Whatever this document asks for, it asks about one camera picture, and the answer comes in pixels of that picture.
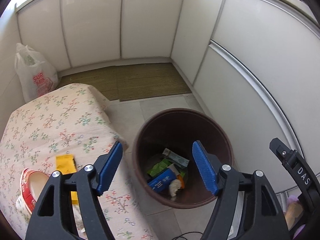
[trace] tile floor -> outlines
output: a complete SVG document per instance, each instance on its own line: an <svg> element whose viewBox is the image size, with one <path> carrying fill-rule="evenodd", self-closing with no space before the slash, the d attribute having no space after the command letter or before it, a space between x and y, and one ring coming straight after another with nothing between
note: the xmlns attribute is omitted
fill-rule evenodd
<svg viewBox="0 0 320 240"><path fill-rule="evenodd" d="M132 169L132 143L141 125L153 114L162 110L183 107L194 109L203 113L199 103L192 94L173 95L158 98L146 98L132 101L111 101L107 108L107 114L115 130L129 143L130 147L125 152L125 158L129 164L132 183L135 186L141 211L147 216L159 240L171 240L183 233L190 231L203 232L212 213L215 201L205 206L194 209L173 209L164 206L151 198L137 181ZM238 196L236 213L233 219L234 234L239 227L243 197ZM200 234L189 234L188 240L199 240Z"/></svg>

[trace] blue package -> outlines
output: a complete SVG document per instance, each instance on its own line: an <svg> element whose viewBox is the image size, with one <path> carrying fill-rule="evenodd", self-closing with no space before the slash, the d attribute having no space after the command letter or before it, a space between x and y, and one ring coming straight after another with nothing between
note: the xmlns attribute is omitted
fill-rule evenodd
<svg viewBox="0 0 320 240"><path fill-rule="evenodd" d="M167 187L169 187L170 182L176 179L176 174L170 169L166 169L164 172L162 172L158 177L153 179L151 182L148 183L148 185L155 191L155 192L161 192Z"/></svg>

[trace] green mat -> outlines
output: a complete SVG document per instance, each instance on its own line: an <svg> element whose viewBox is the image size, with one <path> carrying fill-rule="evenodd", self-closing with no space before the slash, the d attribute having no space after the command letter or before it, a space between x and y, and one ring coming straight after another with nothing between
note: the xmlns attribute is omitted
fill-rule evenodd
<svg viewBox="0 0 320 240"><path fill-rule="evenodd" d="M92 85L109 100L120 101L191 93L171 63L89 70L62 77L58 88L72 83Z"/></svg>

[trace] blue gripper pad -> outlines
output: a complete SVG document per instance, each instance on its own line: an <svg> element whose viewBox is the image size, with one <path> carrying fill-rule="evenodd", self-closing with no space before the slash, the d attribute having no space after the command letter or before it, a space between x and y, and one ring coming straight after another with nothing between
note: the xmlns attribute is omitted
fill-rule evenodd
<svg viewBox="0 0 320 240"><path fill-rule="evenodd" d="M98 196L101 196L110 187L113 177L116 174L119 163L122 159L123 149L120 142L116 142L115 147L112 147L108 153L109 158L106 164L101 169L99 174L99 183L97 187Z"/></svg>
<svg viewBox="0 0 320 240"><path fill-rule="evenodd" d="M195 141L192 145L192 155L202 177L205 187L213 195L217 195L219 188L217 185L217 175L214 172L208 158L205 156L204 149Z"/></svg>

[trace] floral tablecloth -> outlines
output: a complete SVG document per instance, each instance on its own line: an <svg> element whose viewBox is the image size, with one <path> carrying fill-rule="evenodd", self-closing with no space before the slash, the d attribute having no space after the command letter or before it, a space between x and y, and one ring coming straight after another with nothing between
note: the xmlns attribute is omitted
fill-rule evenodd
<svg viewBox="0 0 320 240"><path fill-rule="evenodd" d="M108 153L116 140L105 113L109 101L94 87L71 84L37 98L14 111L0 143L0 209L24 239L28 218L17 212L23 169L55 170L55 156L73 154L78 170ZM157 239L139 210L127 164L122 159L110 189L99 198L117 239Z"/></svg>

